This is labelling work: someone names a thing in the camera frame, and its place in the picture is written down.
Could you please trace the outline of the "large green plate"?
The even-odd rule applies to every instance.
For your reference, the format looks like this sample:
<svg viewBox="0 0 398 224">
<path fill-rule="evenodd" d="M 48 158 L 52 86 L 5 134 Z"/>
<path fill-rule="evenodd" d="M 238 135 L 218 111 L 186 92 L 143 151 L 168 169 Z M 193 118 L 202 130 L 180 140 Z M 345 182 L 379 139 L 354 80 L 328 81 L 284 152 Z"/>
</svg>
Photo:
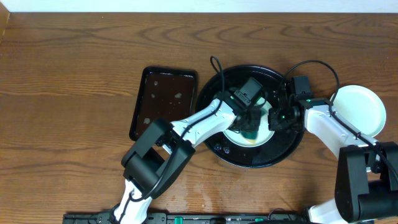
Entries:
<svg viewBox="0 0 398 224">
<path fill-rule="evenodd" d="M 368 136 L 377 136 L 385 126 L 385 106 L 380 97 L 366 87 L 341 87 L 333 105 L 344 119 Z"/>
</svg>

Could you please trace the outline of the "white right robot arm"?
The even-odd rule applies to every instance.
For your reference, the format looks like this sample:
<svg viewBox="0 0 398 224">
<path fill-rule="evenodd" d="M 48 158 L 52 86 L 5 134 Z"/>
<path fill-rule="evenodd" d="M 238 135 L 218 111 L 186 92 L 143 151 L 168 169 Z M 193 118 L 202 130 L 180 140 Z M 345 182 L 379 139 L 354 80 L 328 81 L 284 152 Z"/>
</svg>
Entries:
<svg viewBox="0 0 398 224">
<path fill-rule="evenodd" d="M 345 120 L 324 98 L 271 108 L 272 131 L 315 135 L 336 156 L 335 196 L 308 209 L 314 223 L 359 223 L 397 216 L 397 144 L 379 142 Z"/>
</svg>

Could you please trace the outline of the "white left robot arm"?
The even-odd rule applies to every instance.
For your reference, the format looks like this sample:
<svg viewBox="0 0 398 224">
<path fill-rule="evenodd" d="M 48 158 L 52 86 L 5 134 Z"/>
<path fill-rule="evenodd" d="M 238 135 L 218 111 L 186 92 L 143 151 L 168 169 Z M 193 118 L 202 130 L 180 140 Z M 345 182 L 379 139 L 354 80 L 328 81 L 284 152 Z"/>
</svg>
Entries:
<svg viewBox="0 0 398 224">
<path fill-rule="evenodd" d="M 125 191 L 114 209 L 113 223 L 143 223 L 151 201 L 177 179 L 195 147 L 230 128 L 236 118 L 260 108 L 264 91 L 249 97 L 237 90 L 220 93 L 206 108 L 180 121 L 153 121 L 123 156 Z"/>
</svg>

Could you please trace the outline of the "small green plate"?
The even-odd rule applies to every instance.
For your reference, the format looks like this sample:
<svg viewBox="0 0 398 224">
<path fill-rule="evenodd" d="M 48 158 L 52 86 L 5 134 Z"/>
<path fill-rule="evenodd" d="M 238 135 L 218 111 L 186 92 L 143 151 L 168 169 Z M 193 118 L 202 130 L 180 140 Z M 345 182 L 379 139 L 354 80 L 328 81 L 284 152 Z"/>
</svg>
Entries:
<svg viewBox="0 0 398 224">
<path fill-rule="evenodd" d="M 274 131 L 269 130 L 269 122 L 268 122 L 268 114 L 269 110 L 272 108 L 271 104 L 266 101 L 263 97 L 259 98 L 256 102 L 256 106 L 264 104 L 261 109 L 261 117 L 260 117 L 260 125 L 257 130 L 257 139 L 256 141 L 248 141 L 244 137 L 242 137 L 242 131 L 232 131 L 227 129 L 223 132 L 228 140 L 232 143 L 241 146 L 241 147 L 257 147 L 264 143 L 266 143 L 270 138 L 274 135 Z"/>
</svg>

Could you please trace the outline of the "green yellow sponge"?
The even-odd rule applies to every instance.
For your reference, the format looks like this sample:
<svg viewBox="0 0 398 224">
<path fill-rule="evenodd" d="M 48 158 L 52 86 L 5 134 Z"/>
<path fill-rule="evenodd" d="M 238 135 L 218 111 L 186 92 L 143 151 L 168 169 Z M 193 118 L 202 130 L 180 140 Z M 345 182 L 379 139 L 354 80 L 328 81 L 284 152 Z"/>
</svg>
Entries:
<svg viewBox="0 0 398 224">
<path fill-rule="evenodd" d="M 256 141 L 257 139 L 257 131 L 242 131 L 241 135 L 248 141 Z"/>
</svg>

